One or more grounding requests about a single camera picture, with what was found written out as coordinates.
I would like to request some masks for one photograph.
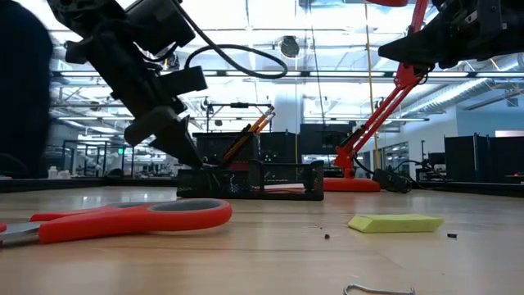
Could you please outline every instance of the black cloth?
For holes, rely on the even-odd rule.
[[[43,24],[11,0],[0,0],[0,173],[17,169],[8,154],[38,174],[50,127],[52,42]]]

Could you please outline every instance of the pipe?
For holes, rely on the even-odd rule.
[[[498,66],[502,71],[522,70],[524,67],[519,65],[519,59],[522,59],[522,53],[501,59]],[[481,71],[490,70],[497,71],[493,65],[489,65]],[[415,97],[415,102],[406,107],[401,116],[406,117],[419,112],[441,110],[490,91],[494,86],[495,80],[491,78],[473,79],[462,84],[446,86],[429,95]]]
[[[514,97],[519,96],[519,95],[522,95],[520,90],[515,90],[515,89],[514,90],[509,90],[506,93],[504,93],[503,95],[499,95],[497,97],[486,99],[485,101],[482,101],[482,102],[479,102],[479,103],[475,103],[475,104],[473,104],[471,106],[464,107],[464,110],[465,111],[473,111],[473,110],[476,110],[477,108],[489,106],[492,103],[501,102],[503,100],[514,98]]]

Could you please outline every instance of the black cable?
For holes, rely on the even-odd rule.
[[[231,59],[231,57],[229,57],[227,55],[226,55],[226,57],[223,57],[221,53],[223,53],[225,55],[225,52],[222,51],[222,48],[223,49],[238,49],[238,50],[242,50],[242,51],[245,51],[245,52],[253,52],[254,54],[257,54],[257,55],[260,55],[262,57],[266,57],[266,58],[268,58],[268,59],[270,59],[272,61],[275,61],[282,68],[284,68],[284,71],[282,73],[279,73],[279,74],[261,74],[261,73],[255,72],[253,70],[248,70],[248,69],[238,65],[235,61],[233,61],[233,59]],[[278,79],[278,78],[282,78],[283,76],[285,76],[287,74],[287,65],[284,63],[284,61],[281,61],[277,57],[274,57],[271,54],[268,54],[266,52],[262,52],[262,51],[260,51],[258,49],[249,48],[249,47],[242,46],[242,45],[237,45],[237,44],[218,44],[218,45],[217,44],[213,44],[213,45],[206,45],[203,48],[198,48],[196,51],[191,53],[189,55],[189,57],[187,57],[186,63],[184,64],[184,68],[185,69],[189,68],[191,60],[193,58],[195,58],[197,55],[199,55],[199,54],[201,54],[201,53],[203,53],[205,51],[208,51],[208,50],[215,50],[225,61],[227,61],[235,69],[241,71],[244,74],[247,74],[247,75],[250,75],[250,76],[253,76],[253,77],[256,77],[256,78],[261,78],[261,79]]]
[[[426,73],[424,75],[424,79],[421,79],[420,81],[418,81],[417,85],[424,85],[427,82],[428,78],[429,78],[429,73]]]
[[[206,41],[206,43],[208,43],[209,45],[208,46],[205,46],[203,48],[200,48],[198,50],[196,50],[196,53],[192,53],[190,55],[191,58],[194,58],[197,54],[201,53],[201,52],[204,52],[204,51],[207,51],[207,50],[210,50],[210,49],[213,49],[215,50],[218,55],[220,57],[222,57],[229,65],[231,65],[232,67],[234,67],[235,69],[241,71],[242,73],[244,74],[247,74],[247,75],[250,75],[252,77],[256,77],[256,78],[261,78],[261,79],[278,79],[278,78],[282,78],[284,77],[286,74],[287,74],[287,65],[286,63],[284,63],[284,61],[281,61],[280,59],[268,54],[268,53],[265,53],[265,52],[262,52],[260,50],[257,50],[257,49],[254,49],[254,48],[249,48],[249,47],[246,47],[246,46],[241,46],[241,45],[235,45],[235,47],[237,48],[234,48],[234,49],[239,49],[239,50],[243,50],[243,51],[247,51],[247,52],[253,52],[255,54],[258,54],[262,57],[266,57],[272,61],[275,61],[276,63],[278,63],[281,67],[282,67],[282,72],[279,73],[279,74],[275,74],[275,75],[269,75],[269,74],[260,74],[260,73],[257,73],[253,70],[248,70],[246,69],[245,67],[243,66],[240,66],[239,64],[237,64],[231,57],[229,57],[221,48],[226,48],[224,47],[224,45],[229,45],[229,44],[224,44],[224,45],[217,45],[213,42],[213,40],[211,40],[209,37],[207,37],[207,35],[198,27],[198,25],[195,23],[195,21],[193,21],[193,19],[188,15],[188,13],[186,11],[184,11],[184,9],[182,8],[182,6],[180,5],[180,3],[178,3],[178,1],[173,1],[173,4],[178,8],[178,11],[180,12],[180,14],[186,19],[186,21],[189,23],[189,25],[195,30],[195,32],[202,38],[204,39],[204,41]]]
[[[158,57],[158,58],[150,58],[150,57],[147,57],[145,54],[142,54],[142,55],[144,56],[145,60],[150,61],[150,62],[165,61],[167,58],[169,58],[169,56],[171,56],[171,54],[173,54],[176,48],[177,48],[177,44],[175,43],[173,44],[173,46],[171,46],[171,48],[166,53],[164,53],[161,57]]]
[[[362,170],[368,172],[370,175],[374,175],[375,172],[371,171],[370,169],[368,169],[368,167],[362,165],[362,163],[360,163],[359,159],[357,158],[357,155],[355,154],[355,156],[353,157],[353,159],[355,160],[355,163],[357,163],[357,165],[362,168]]]
[[[429,166],[428,164],[425,164],[425,163],[422,163],[422,162],[419,162],[419,161],[415,161],[415,160],[402,161],[397,167],[395,167],[395,169],[393,169],[393,172],[397,171],[405,163],[415,163],[417,165],[425,167],[426,169],[431,170],[431,172],[433,172],[434,174],[438,175],[439,178],[441,178],[445,183],[448,181],[444,176],[442,176],[442,174],[440,174],[435,169],[433,169],[433,167]]]

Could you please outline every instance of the wooden tabletop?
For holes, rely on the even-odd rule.
[[[0,222],[175,198],[171,188],[2,194]],[[217,229],[5,248],[0,294],[340,295],[347,284],[418,295],[524,293],[524,199],[413,191],[231,203],[231,222]],[[346,225],[355,213],[445,223],[434,234],[361,234]]]

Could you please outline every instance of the sponge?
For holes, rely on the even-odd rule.
[[[444,223],[439,217],[418,214],[355,216],[348,226],[370,233],[423,233],[434,232]]]

